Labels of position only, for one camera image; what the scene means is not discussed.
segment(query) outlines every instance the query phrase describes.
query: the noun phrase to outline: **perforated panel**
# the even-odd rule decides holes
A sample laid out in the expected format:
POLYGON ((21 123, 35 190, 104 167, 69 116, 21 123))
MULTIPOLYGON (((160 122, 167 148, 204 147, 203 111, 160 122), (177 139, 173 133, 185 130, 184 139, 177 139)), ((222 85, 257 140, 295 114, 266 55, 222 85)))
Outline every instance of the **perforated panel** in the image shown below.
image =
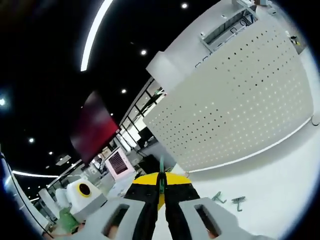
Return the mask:
POLYGON ((302 63, 269 17, 212 54, 144 122, 185 171, 196 171, 264 151, 312 114, 302 63))

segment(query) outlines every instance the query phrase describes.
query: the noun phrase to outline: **black ceiling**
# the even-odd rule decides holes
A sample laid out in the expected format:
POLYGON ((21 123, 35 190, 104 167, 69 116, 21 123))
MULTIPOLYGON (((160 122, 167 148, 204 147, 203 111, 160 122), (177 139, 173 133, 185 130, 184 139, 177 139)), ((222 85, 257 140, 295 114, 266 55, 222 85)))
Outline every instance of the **black ceiling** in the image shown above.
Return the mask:
MULTIPOLYGON (((1 148, 12 169, 59 175, 69 167, 55 166, 60 155, 72 156, 70 163, 79 160, 69 131, 89 94, 98 90, 119 123, 149 79, 146 66, 153 56, 217 0, 188 0, 188 9, 179 0, 114 0, 86 72, 80 72, 82 53, 102 0, 7 2, 0 8, 0 98, 7 103, 0 107, 1 148), (146 56, 139 54, 142 49, 146 56)), ((52 180, 23 177, 21 184, 52 180)))

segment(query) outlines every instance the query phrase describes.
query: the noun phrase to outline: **recessed light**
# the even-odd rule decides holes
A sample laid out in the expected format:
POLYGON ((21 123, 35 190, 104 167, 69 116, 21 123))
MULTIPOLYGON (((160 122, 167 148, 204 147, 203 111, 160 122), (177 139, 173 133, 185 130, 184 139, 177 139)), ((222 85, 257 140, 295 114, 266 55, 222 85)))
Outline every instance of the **recessed light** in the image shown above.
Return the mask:
POLYGON ((3 99, 3 98, 1 98, 0 99, 0 106, 3 106, 3 105, 5 105, 6 104, 6 101, 3 99))
POLYGON ((184 3, 181 4, 181 8, 182 8, 182 9, 187 9, 188 6, 189 6, 188 3, 186 3, 186 2, 184 2, 184 3))
POLYGON ((147 50, 144 50, 144 49, 141 50, 140 54, 141 54, 142 56, 146 55, 146 54, 147 54, 147 50))

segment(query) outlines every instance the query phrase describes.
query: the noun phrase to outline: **white floor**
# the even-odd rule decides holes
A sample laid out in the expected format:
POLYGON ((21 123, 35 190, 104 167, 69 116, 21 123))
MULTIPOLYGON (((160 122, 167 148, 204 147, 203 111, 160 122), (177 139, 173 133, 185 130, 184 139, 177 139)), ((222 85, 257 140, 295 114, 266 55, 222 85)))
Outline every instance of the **white floor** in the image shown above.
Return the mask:
MULTIPOLYGON (((301 55, 307 72, 315 114, 320 113, 320 79, 308 49, 301 55)), ((320 126, 309 122, 279 145, 244 161, 217 169, 191 173, 200 197, 212 198, 222 191, 221 204, 235 214, 240 227, 255 235, 279 239, 294 228, 308 208, 320 173, 320 126), (231 199, 246 196, 242 212, 231 199)), ((183 173, 179 166, 173 170, 183 173)), ((153 240, 170 240, 165 206, 158 213, 153 240)))

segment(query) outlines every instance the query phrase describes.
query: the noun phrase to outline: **ceiling light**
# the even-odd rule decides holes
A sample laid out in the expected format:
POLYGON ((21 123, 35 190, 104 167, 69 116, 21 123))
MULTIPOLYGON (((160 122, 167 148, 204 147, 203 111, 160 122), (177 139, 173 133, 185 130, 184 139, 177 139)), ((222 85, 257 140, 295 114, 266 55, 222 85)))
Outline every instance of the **ceiling light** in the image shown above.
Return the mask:
POLYGON ((112 1, 113 0, 104 0, 104 2, 102 3, 99 11, 97 12, 97 14, 93 20, 88 37, 86 39, 86 43, 85 43, 85 47, 84 47, 84 51, 83 51, 83 55, 82 55, 81 72, 87 70, 89 57, 90 57, 90 53, 91 53, 91 48, 94 44, 98 28, 102 22, 102 19, 105 16, 107 10, 108 10, 108 8, 110 7, 112 1))
POLYGON ((147 50, 144 50, 144 49, 141 50, 140 54, 141 54, 142 56, 146 55, 146 54, 147 54, 147 50))
POLYGON ((31 199, 30 200, 30 202, 33 202, 33 201, 36 201, 36 200, 39 200, 40 199, 40 197, 37 197, 37 198, 34 198, 34 199, 31 199))
POLYGON ((3 106, 3 105, 5 105, 6 104, 6 101, 3 99, 3 98, 1 98, 0 99, 0 106, 3 106))
POLYGON ((58 175, 40 175, 40 174, 33 174, 33 173, 27 173, 27 172, 22 172, 22 171, 12 171, 13 174, 16 175, 21 175, 21 176, 27 176, 27 177, 37 177, 37 178, 53 178, 56 179, 59 177, 58 175))
POLYGON ((188 3, 186 3, 186 2, 184 2, 184 3, 181 4, 181 8, 182 8, 182 9, 187 9, 188 6, 189 6, 188 3))

